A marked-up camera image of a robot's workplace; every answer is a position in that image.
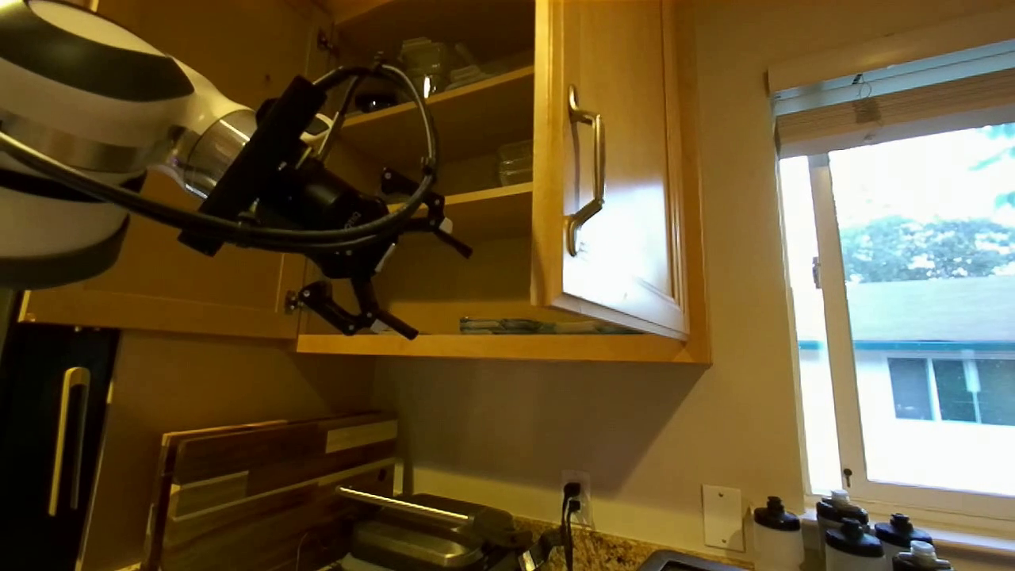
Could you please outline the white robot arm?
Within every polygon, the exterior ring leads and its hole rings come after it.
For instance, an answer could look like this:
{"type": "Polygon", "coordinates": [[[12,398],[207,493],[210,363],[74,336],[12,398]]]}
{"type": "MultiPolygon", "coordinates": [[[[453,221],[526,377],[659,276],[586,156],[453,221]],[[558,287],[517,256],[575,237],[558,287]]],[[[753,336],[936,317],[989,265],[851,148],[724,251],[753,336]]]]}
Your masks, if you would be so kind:
{"type": "Polygon", "coordinates": [[[62,0],[0,2],[0,280],[24,296],[30,325],[80,325],[161,334],[290,336],[297,308],[353,336],[415,331],[381,308],[374,272],[408,233],[445,234],[437,160],[415,182],[391,185],[399,207],[327,167],[342,118],[328,92],[364,81],[401,83],[388,59],[290,81],[247,107],[183,59],[119,22],[62,0]],[[302,255],[320,280],[275,276],[269,308],[198,301],[169,287],[100,291],[131,221],[143,215],[177,241],[216,255],[224,246],[302,255]]]}

